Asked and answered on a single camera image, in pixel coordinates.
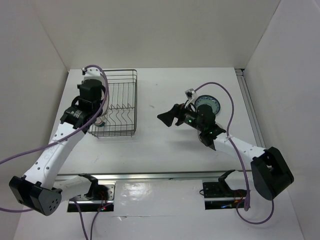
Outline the green red rimmed plate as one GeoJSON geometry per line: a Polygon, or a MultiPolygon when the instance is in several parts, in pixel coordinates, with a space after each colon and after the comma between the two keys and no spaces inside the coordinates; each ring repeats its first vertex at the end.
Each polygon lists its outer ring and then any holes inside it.
{"type": "Polygon", "coordinates": [[[107,123],[107,118],[105,115],[97,117],[94,125],[98,128],[104,127],[105,124],[107,123]]]}

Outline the small blue patterned plate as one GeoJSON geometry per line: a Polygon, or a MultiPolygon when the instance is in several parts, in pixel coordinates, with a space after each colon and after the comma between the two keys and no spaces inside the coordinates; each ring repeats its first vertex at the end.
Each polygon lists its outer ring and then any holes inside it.
{"type": "Polygon", "coordinates": [[[217,115],[221,110],[220,102],[211,95],[200,95],[194,102],[195,108],[197,109],[201,105],[208,105],[212,108],[212,112],[217,115]]]}

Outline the orange sunburst plate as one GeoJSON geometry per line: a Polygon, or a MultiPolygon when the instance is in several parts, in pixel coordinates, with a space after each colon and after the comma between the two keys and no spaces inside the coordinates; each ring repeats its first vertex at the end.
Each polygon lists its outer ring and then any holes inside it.
{"type": "Polygon", "coordinates": [[[103,92],[101,100],[105,100],[102,110],[101,110],[101,114],[100,116],[103,117],[108,113],[109,110],[109,104],[110,104],[110,91],[109,91],[109,85],[106,86],[105,83],[102,83],[102,87],[101,90],[103,92]]]}

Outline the small beige speckled dish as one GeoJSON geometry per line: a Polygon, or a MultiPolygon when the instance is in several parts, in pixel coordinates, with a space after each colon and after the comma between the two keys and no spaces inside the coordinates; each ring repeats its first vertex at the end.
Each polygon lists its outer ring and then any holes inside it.
{"type": "Polygon", "coordinates": [[[203,139],[215,140],[218,135],[226,133],[226,130],[218,123],[214,125],[206,126],[203,130],[199,130],[198,138],[202,141],[203,139]]]}

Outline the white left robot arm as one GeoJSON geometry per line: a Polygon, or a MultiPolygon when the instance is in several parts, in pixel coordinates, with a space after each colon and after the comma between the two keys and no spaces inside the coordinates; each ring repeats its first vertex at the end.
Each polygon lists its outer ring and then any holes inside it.
{"type": "Polygon", "coordinates": [[[56,183],[56,177],[77,143],[89,129],[89,120],[101,114],[102,95],[106,88],[97,79],[87,79],[77,85],[79,95],[62,117],[50,147],[46,148],[34,165],[23,176],[13,176],[9,187],[17,201],[45,216],[57,210],[61,202],[83,195],[92,200],[105,199],[108,189],[92,175],[81,173],[76,177],[56,183]]]}

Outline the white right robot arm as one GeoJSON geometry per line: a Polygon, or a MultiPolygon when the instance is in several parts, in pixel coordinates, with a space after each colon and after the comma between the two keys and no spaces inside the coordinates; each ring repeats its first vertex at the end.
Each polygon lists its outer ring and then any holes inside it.
{"type": "Polygon", "coordinates": [[[177,119],[176,126],[187,124],[198,130],[198,137],[206,147],[233,157],[240,156],[243,162],[250,164],[254,188],[266,200],[273,200],[294,182],[280,150],[254,146],[227,135],[227,131],[216,123],[216,115],[207,104],[200,105],[195,111],[184,104],[175,104],[157,118],[167,127],[177,119]]]}

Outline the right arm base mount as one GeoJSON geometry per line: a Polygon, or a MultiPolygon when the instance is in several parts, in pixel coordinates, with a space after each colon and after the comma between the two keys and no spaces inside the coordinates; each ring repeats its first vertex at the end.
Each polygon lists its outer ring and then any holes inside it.
{"type": "Polygon", "coordinates": [[[224,210],[244,207],[247,191],[232,190],[226,184],[219,182],[203,182],[199,194],[204,197],[205,210],[224,210]]]}

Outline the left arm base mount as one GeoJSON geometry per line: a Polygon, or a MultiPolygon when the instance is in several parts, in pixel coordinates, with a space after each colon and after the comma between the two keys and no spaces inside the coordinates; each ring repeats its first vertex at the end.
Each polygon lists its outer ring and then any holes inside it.
{"type": "Polygon", "coordinates": [[[113,212],[114,202],[115,202],[115,182],[102,182],[105,186],[106,191],[99,191],[97,196],[90,199],[84,195],[78,195],[74,199],[78,203],[81,212],[83,213],[94,213],[97,212],[99,208],[102,207],[102,212],[113,212]]]}

